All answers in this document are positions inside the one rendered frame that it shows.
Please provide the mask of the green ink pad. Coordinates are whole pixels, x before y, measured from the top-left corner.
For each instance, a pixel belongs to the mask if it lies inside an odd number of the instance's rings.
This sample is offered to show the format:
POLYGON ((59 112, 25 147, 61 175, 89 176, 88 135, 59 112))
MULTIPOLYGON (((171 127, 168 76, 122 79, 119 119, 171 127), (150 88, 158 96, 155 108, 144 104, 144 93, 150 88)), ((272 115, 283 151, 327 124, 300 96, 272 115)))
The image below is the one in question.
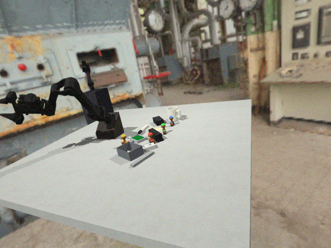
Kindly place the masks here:
POLYGON ((141 142, 143 142, 147 139, 146 139, 145 136, 142 136, 142 135, 138 134, 138 135, 135 135, 135 136, 131 137, 130 140, 138 144, 138 143, 141 143, 141 142))

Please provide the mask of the beige mug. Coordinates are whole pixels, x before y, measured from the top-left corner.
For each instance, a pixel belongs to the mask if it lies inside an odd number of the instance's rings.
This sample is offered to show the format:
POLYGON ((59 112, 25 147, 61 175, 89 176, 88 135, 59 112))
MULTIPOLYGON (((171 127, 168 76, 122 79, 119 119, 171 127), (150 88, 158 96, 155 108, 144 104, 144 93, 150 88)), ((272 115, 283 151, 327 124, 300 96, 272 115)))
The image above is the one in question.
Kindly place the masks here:
POLYGON ((177 106, 169 107, 166 110, 167 110, 167 115, 168 115, 168 121, 171 121, 169 119, 170 116, 173 116, 173 121, 177 121, 177 120, 179 120, 179 118, 182 117, 181 111, 178 110, 177 106))

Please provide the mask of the red-handled rubber stamp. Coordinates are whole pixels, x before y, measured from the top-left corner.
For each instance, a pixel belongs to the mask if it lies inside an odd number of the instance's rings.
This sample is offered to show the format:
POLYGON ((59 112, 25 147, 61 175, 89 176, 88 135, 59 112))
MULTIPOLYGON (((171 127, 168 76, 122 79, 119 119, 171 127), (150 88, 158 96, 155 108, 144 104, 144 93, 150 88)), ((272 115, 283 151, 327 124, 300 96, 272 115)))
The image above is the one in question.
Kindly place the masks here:
POLYGON ((149 143, 154 143, 155 144, 155 140, 152 138, 153 134, 150 132, 150 133, 148 133, 148 136, 150 137, 149 143))

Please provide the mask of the green-handled stamp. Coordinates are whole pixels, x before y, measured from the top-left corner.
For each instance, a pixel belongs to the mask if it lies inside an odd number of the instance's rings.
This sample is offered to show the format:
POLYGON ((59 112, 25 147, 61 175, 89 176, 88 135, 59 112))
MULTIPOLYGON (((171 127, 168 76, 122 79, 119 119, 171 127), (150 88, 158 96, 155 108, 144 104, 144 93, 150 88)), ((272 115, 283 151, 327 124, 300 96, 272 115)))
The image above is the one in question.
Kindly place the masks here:
POLYGON ((164 134, 164 135, 166 134, 165 126, 166 126, 166 125, 165 125, 164 123, 161 124, 161 127, 163 128, 162 131, 163 131, 163 134, 164 134))

